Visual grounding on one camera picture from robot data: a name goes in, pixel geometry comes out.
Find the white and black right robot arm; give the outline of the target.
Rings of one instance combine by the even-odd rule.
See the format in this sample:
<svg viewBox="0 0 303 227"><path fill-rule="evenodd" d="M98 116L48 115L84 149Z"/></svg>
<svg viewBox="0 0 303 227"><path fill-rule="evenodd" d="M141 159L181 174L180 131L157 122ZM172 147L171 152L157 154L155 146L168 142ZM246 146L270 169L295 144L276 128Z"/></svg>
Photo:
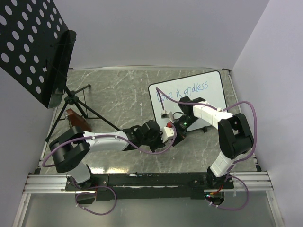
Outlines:
<svg viewBox="0 0 303 227"><path fill-rule="evenodd" d="M191 100L185 96L178 101L178 106L183 116L173 123L177 132L173 146L185 139L188 128L199 119L218 130L221 151L206 172L207 184L211 188L218 188L235 162L244 158L244 155L253 148L254 138L247 118L242 113L233 114L212 107L200 97Z"/></svg>

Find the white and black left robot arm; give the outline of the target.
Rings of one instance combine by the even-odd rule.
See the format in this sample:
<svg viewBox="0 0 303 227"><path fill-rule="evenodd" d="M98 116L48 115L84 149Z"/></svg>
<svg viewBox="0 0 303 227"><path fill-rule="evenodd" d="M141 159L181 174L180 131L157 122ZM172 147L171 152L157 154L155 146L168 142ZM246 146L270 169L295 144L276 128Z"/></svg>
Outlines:
<svg viewBox="0 0 303 227"><path fill-rule="evenodd" d="M140 146L148 146L153 153L165 147L171 135L174 135L173 131L167 127L160 128L153 120L142 126L133 126L112 133L89 132L79 126L73 126L53 140L49 148L56 171L67 173L81 189L88 190L94 183L88 165L82 161L88 153L109 150L129 151Z"/></svg>

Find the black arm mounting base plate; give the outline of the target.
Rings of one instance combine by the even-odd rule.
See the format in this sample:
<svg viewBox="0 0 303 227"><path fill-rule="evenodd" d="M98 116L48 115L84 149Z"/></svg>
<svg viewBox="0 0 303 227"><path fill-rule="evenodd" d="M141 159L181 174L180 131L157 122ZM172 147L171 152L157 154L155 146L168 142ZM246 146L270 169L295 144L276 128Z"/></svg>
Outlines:
<svg viewBox="0 0 303 227"><path fill-rule="evenodd" d="M193 173L134 173L134 174L92 174L85 184L74 184L67 178L65 190L68 192L94 192L96 201L114 199L110 187L118 199L164 199L191 198L203 200L204 194L210 190L233 189L232 180L223 184L210 186L206 180L206 172Z"/></svg>

